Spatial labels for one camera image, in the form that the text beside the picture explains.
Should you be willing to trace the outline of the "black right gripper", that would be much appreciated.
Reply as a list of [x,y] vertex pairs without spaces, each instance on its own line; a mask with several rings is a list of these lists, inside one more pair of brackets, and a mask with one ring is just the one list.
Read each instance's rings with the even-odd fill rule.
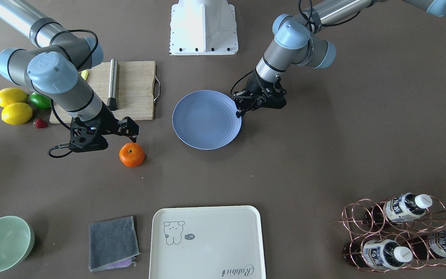
[[68,148],[76,153],[105,150],[108,143],[104,135],[108,134],[127,136],[136,143],[139,126],[129,116],[116,119],[110,109],[102,105],[98,115],[90,120],[83,121],[79,116],[72,118]]

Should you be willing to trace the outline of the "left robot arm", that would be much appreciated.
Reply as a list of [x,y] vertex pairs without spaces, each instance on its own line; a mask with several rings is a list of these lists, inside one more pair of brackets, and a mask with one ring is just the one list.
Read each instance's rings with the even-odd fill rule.
[[282,14],[273,23],[274,39],[255,69],[246,74],[246,85],[231,90],[237,118],[260,108],[282,109],[286,90],[281,77],[291,65],[315,69],[329,67],[336,58],[336,46],[316,36],[324,27],[338,26],[354,19],[375,0],[324,0],[297,15]]

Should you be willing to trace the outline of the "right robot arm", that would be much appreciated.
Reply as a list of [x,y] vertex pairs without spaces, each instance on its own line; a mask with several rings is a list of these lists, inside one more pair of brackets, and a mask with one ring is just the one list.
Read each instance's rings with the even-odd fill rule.
[[105,135],[136,142],[133,119],[115,118],[79,72],[99,65],[103,50],[96,36],[78,38],[24,0],[0,0],[0,18],[26,35],[37,49],[0,53],[0,74],[8,81],[49,97],[71,116],[70,140],[57,145],[70,152],[105,150]]

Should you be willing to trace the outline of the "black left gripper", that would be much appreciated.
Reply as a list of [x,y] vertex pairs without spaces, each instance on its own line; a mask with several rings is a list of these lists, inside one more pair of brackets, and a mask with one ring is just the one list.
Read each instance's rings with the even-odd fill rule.
[[[240,81],[250,76],[241,91],[234,91]],[[280,75],[275,75],[274,81],[261,78],[255,69],[242,76],[232,87],[232,99],[237,106],[237,118],[242,118],[247,112],[259,108],[282,109],[286,105],[286,90],[280,84]]]

